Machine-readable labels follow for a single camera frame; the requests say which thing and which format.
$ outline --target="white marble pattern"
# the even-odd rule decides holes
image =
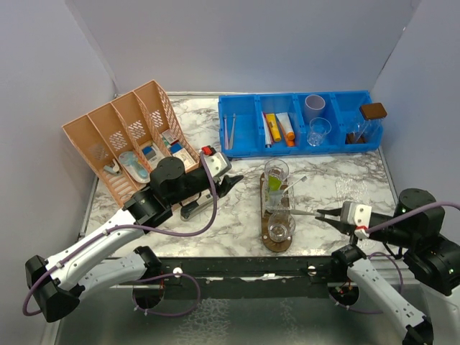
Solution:
[[[220,149],[217,98],[171,97],[182,129],[193,147],[212,145]],[[214,225],[200,236],[177,238],[148,234],[122,247],[115,257],[134,248],[150,246],[158,256],[230,257],[272,255],[328,255],[348,243],[326,223],[309,216],[295,216],[296,230],[289,250],[275,254],[260,239],[259,177],[268,160],[235,160],[230,175],[244,175],[225,198],[218,202]],[[289,164],[290,180],[307,175],[305,183],[295,186],[295,207],[303,210],[340,207],[345,200],[359,200],[380,213],[391,214],[395,206],[387,175],[378,152],[355,155],[297,156],[282,158]],[[98,184],[87,234],[97,229],[118,209],[107,189]],[[201,229],[211,217],[211,207],[189,222],[179,212],[161,225],[163,229],[192,232]],[[366,253],[382,250],[380,243],[363,241]]]

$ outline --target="gray wall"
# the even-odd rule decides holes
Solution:
[[[63,0],[3,1],[0,47],[0,342],[38,344],[24,263],[76,240],[93,179],[60,126],[114,90]]]
[[[460,1],[422,1],[372,90],[388,110],[383,149],[397,191],[460,202]],[[444,234],[460,243],[458,211]]]
[[[420,0],[67,0],[119,90],[370,89]]]

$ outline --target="wooden tray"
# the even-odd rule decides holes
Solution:
[[[290,247],[290,245],[292,244],[293,242],[293,238],[292,237],[288,237],[285,241],[283,242],[275,242],[275,241],[272,241],[270,236],[268,235],[268,218],[270,218],[270,216],[272,215],[270,212],[267,212],[265,211],[263,214],[262,214],[262,207],[263,207],[263,202],[262,202],[262,198],[264,198],[264,194],[263,194],[263,189],[262,189],[262,186],[264,185],[264,180],[265,180],[265,174],[262,173],[260,175],[260,222],[262,224],[262,233],[261,233],[261,240],[262,240],[262,243],[269,249],[271,250],[272,252],[275,252],[275,253],[281,253],[281,252],[285,252],[286,250],[288,250],[288,248]],[[287,188],[288,185],[281,185],[280,189],[285,189]],[[289,209],[289,199],[285,199],[282,201],[282,204],[287,208]]]

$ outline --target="perforated basket wall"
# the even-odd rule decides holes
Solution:
[[[198,167],[198,153],[185,139],[166,92],[154,80],[65,124],[63,129],[120,207],[144,187],[119,163],[122,152],[133,151],[150,173],[152,169],[142,148],[155,143],[164,156],[170,156],[161,137],[161,133],[170,129],[195,160],[187,171]],[[112,160],[119,164],[121,175],[104,170]]]

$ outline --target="blue tray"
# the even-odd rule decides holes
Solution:
[[[308,124],[304,121],[303,104],[308,95],[324,98],[326,107],[322,117],[331,122],[331,133],[325,142],[317,147],[307,143]],[[320,93],[274,93],[220,96],[218,114],[219,136],[222,152],[228,157],[263,157],[285,155],[315,155],[325,153],[350,153],[376,150],[382,140],[380,127],[372,140],[365,144],[346,144],[346,129],[359,114],[359,107],[372,103],[368,91],[320,92]],[[265,147],[265,131],[262,112],[288,113],[295,132],[295,146],[288,147],[284,138],[281,142]],[[233,149],[224,148],[224,114],[227,115],[228,136],[230,140],[233,114],[236,114]]]

